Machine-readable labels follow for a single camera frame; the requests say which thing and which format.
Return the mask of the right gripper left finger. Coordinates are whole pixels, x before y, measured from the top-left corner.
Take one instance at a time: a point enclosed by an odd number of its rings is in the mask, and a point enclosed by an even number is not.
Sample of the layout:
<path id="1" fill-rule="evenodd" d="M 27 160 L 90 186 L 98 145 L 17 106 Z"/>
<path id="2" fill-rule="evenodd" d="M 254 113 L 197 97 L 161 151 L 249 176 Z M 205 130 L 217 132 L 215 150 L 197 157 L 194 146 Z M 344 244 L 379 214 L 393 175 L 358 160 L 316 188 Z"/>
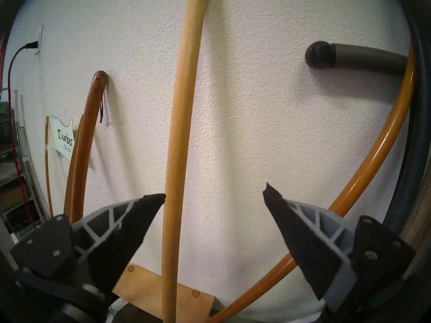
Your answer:
<path id="1" fill-rule="evenodd" d="M 145 195 L 134 201 L 124 216 L 80 258 L 73 280 L 108 295 L 135 252 L 142 245 L 156 214 L 165 203 L 164 193 Z"/>

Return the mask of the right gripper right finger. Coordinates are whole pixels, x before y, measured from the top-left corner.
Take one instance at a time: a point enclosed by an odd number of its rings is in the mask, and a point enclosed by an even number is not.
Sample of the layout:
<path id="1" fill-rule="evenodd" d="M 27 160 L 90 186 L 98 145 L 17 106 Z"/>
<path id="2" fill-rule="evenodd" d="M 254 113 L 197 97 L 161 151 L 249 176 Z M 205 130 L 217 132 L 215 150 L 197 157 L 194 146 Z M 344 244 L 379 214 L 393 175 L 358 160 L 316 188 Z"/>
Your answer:
<path id="1" fill-rule="evenodd" d="M 285 199 L 269 183 L 263 198 L 315 296 L 336 312 L 359 279 L 349 258 L 355 231 L 329 210 Z"/>

